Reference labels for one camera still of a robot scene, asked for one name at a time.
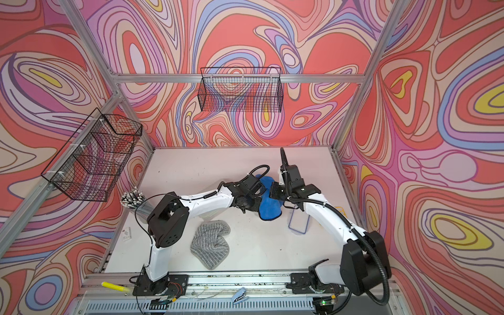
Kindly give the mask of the small blue-rimmed lunch box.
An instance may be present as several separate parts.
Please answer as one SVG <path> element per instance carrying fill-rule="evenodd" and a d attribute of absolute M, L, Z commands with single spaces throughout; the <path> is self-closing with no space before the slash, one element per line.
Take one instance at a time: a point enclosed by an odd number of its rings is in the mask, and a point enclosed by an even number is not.
<path fill-rule="evenodd" d="M 287 220 L 287 227 L 296 235 L 305 235 L 308 232 L 311 217 L 298 208 L 292 209 Z"/>

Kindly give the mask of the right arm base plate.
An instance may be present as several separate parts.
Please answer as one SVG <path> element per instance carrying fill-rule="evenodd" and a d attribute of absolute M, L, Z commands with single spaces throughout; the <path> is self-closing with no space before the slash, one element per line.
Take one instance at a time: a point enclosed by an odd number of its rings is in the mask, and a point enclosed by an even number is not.
<path fill-rule="evenodd" d="M 345 292 L 343 286 L 329 283 L 323 284 L 311 273 L 291 273 L 290 283 L 286 284 L 286 288 L 294 294 L 331 294 L 341 295 Z"/>

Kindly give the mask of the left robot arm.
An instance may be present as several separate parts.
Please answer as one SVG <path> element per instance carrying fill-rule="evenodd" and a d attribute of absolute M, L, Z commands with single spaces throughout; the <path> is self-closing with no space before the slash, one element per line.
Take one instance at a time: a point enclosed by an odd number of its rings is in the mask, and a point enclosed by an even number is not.
<path fill-rule="evenodd" d="M 222 182 L 212 191 L 190 196 L 166 193 L 147 219 L 152 240 L 146 275 L 157 282 L 168 275 L 170 247 L 183 235 L 186 223 L 203 214 L 230 207 L 243 213 L 259 211 L 265 185 L 255 176 L 246 175 L 238 182 Z"/>

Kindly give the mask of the blue microfiber cloth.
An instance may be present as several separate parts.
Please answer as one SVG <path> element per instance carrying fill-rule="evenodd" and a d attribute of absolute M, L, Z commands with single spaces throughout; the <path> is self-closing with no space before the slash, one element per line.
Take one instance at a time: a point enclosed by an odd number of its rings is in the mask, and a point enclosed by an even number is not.
<path fill-rule="evenodd" d="M 264 221 L 276 220 L 282 215 L 282 203 L 279 200 L 270 197 L 270 189 L 274 179 L 269 176 L 256 176 L 265 187 L 265 192 L 261 195 L 261 204 L 259 206 L 259 217 Z"/>

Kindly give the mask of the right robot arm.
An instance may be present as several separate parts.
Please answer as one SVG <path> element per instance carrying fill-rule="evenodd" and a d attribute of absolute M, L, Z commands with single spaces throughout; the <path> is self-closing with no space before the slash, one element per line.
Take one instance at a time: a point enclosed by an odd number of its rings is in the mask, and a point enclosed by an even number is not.
<path fill-rule="evenodd" d="M 340 263 L 325 259 L 309 266 L 312 288 L 319 284 L 345 286 L 355 296 L 365 294 L 380 306 L 388 304 L 392 272 L 383 236 L 354 224 L 328 202 L 319 188 L 307 185 L 298 167 L 289 164 L 283 148 L 280 157 L 280 179 L 272 185 L 270 197 L 289 202 L 315 219 L 341 250 Z"/>

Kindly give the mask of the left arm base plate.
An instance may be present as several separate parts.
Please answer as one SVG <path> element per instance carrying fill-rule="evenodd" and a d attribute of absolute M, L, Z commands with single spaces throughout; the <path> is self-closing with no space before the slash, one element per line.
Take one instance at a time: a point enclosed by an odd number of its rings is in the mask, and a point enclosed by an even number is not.
<path fill-rule="evenodd" d="M 133 277 L 135 297 L 185 295 L 189 276 L 187 274 L 168 274 L 153 282 L 146 274 Z"/>

